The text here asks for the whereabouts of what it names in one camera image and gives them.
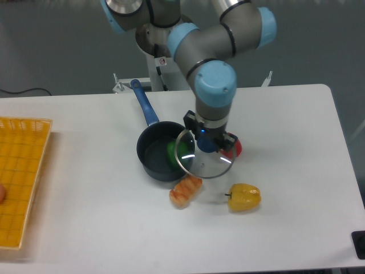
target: green object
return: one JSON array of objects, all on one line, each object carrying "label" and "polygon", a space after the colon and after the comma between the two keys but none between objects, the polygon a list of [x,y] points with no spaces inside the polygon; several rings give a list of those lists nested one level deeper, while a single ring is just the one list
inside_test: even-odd
[{"label": "green object", "polygon": [[[172,170],[177,170],[180,166],[175,158],[174,154],[175,149],[175,141],[171,141],[167,144],[167,159],[169,166]],[[177,156],[180,159],[181,164],[183,166],[186,166],[186,164],[189,162],[189,159],[181,159],[181,157],[187,155],[189,152],[188,145],[186,143],[180,143],[177,148]]]}]

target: blue handle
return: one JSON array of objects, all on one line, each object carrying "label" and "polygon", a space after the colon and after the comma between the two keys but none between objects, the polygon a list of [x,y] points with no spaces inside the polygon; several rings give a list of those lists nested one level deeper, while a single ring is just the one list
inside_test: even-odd
[{"label": "blue handle", "polygon": [[153,110],[153,108],[146,96],[146,93],[144,92],[144,90],[142,88],[141,83],[137,79],[134,79],[131,81],[131,87],[136,94],[139,104],[141,105],[147,125],[150,126],[154,123],[159,122],[160,120],[157,117],[155,111]]}]

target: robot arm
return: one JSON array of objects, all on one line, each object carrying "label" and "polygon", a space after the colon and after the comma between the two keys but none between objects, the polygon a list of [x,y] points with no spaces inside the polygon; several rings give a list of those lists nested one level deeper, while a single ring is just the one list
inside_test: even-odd
[{"label": "robot arm", "polygon": [[246,0],[215,0],[214,6],[220,25],[200,31],[184,23],[168,38],[170,53],[196,95],[196,113],[187,113],[185,126],[208,153],[227,151],[237,139],[225,132],[237,78],[223,60],[271,42],[277,32],[274,15],[267,8],[256,8]]},{"label": "robot arm", "polygon": [[123,29],[150,23],[160,30],[156,33],[165,34],[159,45],[165,44],[167,57],[177,63],[196,96],[196,113],[188,111],[184,122],[204,152],[228,151],[237,140],[225,131],[237,77],[224,60],[271,42],[277,32],[271,11],[256,8],[250,0],[212,2],[220,24],[201,31],[181,20],[178,0],[106,0]]}]

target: blue joint cover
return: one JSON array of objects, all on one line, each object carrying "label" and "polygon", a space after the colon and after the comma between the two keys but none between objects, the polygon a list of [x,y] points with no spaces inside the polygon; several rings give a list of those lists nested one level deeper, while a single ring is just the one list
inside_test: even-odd
[{"label": "blue joint cover", "polygon": [[267,7],[259,7],[258,11],[261,14],[262,23],[261,39],[258,47],[262,47],[275,39],[277,24],[274,14]]},{"label": "blue joint cover", "polygon": [[237,76],[233,67],[219,60],[201,66],[195,77],[196,95],[210,107],[231,104],[237,88]]},{"label": "blue joint cover", "polygon": [[110,13],[110,10],[107,7],[107,3],[105,0],[100,0],[100,3],[102,4],[103,10],[105,12],[105,15],[108,18],[108,21],[115,33],[122,34],[125,33],[125,30],[123,30],[118,23],[114,20],[112,14]]},{"label": "blue joint cover", "polygon": [[167,46],[174,60],[177,48],[179,47],[180,43],[191,31],[198,29],[199,28],[193,23],[183,23],[171,31],[169,37],[167,38]]}]

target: white table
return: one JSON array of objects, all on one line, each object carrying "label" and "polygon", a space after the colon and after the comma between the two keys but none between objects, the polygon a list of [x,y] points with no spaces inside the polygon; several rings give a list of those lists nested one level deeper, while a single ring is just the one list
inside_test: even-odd
[{"label": "white table", "polygon": [[[183,122],[191,92],[148,93],[160,120]],[[204,180],[188,208],[172,183],[143,170],[146,123],[134,94],[0,100],[0,115],[53,119],[23,248],[0,251],[0,273],[217,273],[365,265],[351,232],[365,212],[324,85],[240,88],[227,130],[244,151],[226,175]],[[262,191],[232,214],[224,193]]]}]

